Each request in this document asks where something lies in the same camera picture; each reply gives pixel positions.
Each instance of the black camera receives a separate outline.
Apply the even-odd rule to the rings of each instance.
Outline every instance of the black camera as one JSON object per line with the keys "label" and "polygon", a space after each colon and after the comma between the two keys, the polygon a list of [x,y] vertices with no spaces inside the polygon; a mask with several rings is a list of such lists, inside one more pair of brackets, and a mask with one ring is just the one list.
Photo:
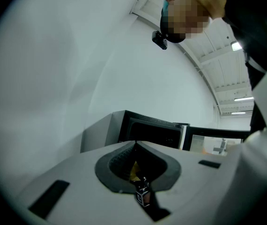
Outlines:
{"label": "black camera", "polygon": [[163,35],[159,31],[154,31],[152,33],[152,41],[159,45],[159,47],[163,50],[167,49],[167,40],[163,37]]}

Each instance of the black frame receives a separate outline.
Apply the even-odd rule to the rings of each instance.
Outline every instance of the black frame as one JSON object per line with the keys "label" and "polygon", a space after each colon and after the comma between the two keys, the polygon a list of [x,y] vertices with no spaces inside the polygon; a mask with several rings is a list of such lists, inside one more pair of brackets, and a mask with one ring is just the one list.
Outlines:
{"label": "black frame", "polygon": [[242,139],[242,142],[250,135],[250,131],[222,130],[203,127],[187,127],[185,132],[185,141],[182,150],[189,151],[193,135],[205,137],[236,138]]}

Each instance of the person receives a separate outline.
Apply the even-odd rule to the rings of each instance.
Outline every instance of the person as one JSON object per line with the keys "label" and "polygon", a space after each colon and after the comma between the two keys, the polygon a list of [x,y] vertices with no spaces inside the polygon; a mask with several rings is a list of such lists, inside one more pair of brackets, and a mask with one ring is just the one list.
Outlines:
{"label": "person", "polygon": [[[242,46],[253,90],[267,71],[267,0],[165,0],[160,29],[168,41],[179,43],[216,18],[231,26]],[[250,126],[250,133],[266,127],[255,103]]]}

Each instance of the black rectangular strip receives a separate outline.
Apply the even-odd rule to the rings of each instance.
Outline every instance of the black rectangular strip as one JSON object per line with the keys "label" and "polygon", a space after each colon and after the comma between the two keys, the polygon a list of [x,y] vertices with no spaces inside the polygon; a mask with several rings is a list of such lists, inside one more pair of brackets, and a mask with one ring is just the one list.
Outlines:
{"label": "black rectangular strip", "polygon": [[215,163],[215,162],[210,162],[210,161],[207,161],[207,160],[201,160],[199,162],[199,164],[202,164],[204,166],[208,166],[208,167],[213,167],[213,168],[219,168],[221,163]]}
{"label": "black rectangular strip", "polygon": [[29,210],[45,219],[70,183],[56,180],[30,207]]}

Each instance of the wall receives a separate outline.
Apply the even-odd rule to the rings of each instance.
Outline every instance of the wall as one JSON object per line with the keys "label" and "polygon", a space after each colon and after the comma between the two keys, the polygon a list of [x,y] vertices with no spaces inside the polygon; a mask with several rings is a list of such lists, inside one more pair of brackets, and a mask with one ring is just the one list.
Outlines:
{"label": "wall", "polygon": [[221,117],[219,129],[249,130],[251,117]]}
{"label": "wall", "polygon": [[17,195],[79,153],[88,107],[137,0],[16,0],[0,22],[0,184]]}
{"label": "wall", "polygon": [[[154,44],[154,30],[138,19],[119,42],[93,94],[86,128],[120,110],[196,127],[216,125],[203,79],[174,44],[165,51]],[[83,151],[99,146],[83,145]]]}

